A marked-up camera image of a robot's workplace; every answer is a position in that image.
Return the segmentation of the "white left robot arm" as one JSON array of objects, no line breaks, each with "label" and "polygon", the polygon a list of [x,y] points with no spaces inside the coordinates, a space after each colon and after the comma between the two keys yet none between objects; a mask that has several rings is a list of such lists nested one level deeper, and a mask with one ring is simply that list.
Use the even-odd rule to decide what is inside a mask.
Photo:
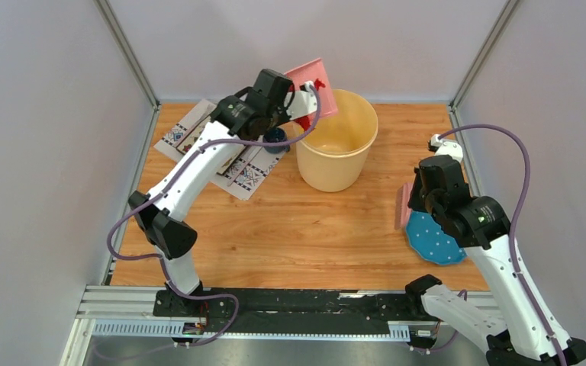
[{"label": "white left robot arm", "polygon": [[292,89],[288,77],[263,69],[254,85],[217,103],[195,144],[159,184],[145,194],[135,191],[128,199],[175,292],[173,306],[184,316],[194,316],[203,304],[192,255],[198,234],[185,217],[239,146],[254,145],[268,130],[290,121],[286,108]]}]

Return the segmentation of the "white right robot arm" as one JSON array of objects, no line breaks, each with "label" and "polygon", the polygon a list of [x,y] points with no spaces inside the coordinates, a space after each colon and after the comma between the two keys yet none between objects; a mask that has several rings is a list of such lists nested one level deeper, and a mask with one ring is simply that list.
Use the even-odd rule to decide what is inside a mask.
[{"label": "white right robot arm", "polygon": [[404,308],[415,319],[433,316],[473,342],[489,365],[577,365],[586,341],[571,337],[539,295],[523,264],[510,221],[492,197],[471,195],[458,161],[448,155],[422,159],[408,206],[428,214],[474,262],[501,317],[458,297],[426,274],[406,285]]}]

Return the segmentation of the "red paper scrap long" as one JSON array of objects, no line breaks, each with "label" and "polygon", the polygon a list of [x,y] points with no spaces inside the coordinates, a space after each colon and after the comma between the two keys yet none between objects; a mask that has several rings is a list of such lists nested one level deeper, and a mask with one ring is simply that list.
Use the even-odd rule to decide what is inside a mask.
[{"label": "red paper scrap long", "polygon": [[312,115],[318,110],[319,97],[317,93],[319,89],[325,88],[326,85],[320,79],[315,79],[312,82],[306,82],[300,87],[297,92],[299,98],[300,107],[298,108],[299,118],[296,119],[296,123],[302,128],[304,132],[308,131],[312,125]]}]

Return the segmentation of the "pink dustpan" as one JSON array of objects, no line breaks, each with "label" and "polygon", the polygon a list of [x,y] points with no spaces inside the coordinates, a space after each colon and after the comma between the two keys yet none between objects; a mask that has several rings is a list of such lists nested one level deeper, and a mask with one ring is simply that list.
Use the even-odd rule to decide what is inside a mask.
[{"label": "pink dustpan", "polygon": [[336,99],[330,85],[323,60],[313,61],[295,67],[285,73],[293,83],[294,90],[285,97],[287,114],[292,120],[303,117],[331,117],[338,112]]}]

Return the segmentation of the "cream plastic bucket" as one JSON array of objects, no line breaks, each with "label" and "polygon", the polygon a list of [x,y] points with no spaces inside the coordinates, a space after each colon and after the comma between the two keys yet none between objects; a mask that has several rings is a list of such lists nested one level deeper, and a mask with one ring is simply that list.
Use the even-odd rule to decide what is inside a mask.
[{"label": "cream plastic bucket", "polygon": [[378,135],[378,115],[364,97],[343,89],[333,96],[337,113],[320,119],[295,144],[301,177],[324,192],[342,191],[357,180]]}]

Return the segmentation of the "pink hand brush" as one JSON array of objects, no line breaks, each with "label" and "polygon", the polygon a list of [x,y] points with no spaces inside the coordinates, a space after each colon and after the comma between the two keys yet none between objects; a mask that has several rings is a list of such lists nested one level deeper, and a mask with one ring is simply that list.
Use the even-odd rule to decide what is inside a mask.
[{"label": "pink hand brush", "polygon": [[408,203],[412,187],[412,183],[406,182],[397,191],[394,214],[394,229],[397,231],[404,229],[410,220],[412,210],[408,207]]}]

